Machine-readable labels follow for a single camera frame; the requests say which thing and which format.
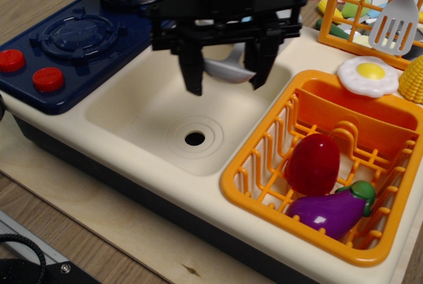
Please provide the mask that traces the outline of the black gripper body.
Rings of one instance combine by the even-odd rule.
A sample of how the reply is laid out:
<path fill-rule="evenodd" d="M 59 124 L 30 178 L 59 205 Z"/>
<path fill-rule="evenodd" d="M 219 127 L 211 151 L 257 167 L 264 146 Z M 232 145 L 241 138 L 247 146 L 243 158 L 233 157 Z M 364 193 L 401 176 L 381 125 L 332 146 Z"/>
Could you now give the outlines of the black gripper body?
<path fill-rule="evenodd" d="M 147 8 L 154 50 L 183 53 L 184 46 L 243 42 L 275 55 L 285 37 L 299 36 L 307 0 L 164 0 Z"/>

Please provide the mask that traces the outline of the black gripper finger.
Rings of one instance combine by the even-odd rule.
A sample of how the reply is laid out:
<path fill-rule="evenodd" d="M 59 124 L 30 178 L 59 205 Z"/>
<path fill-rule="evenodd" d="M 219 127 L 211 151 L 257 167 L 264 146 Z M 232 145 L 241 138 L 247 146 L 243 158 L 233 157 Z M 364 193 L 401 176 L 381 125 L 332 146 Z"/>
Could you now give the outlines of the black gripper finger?
<path fill-rule="evenodd" d="M 181 42 L 178 60 L 186 90 L 196 96 L 201 96 L 204 72 L 202 47 L 190 42 Z"/>
<path fill-rule="evenodd" d="M 280 44 L 279 38 L 263 38 L 245 44 L 244 65 L 246 69 L 255 73 L 249 81 L 254 90 L 266 83 Z"/>

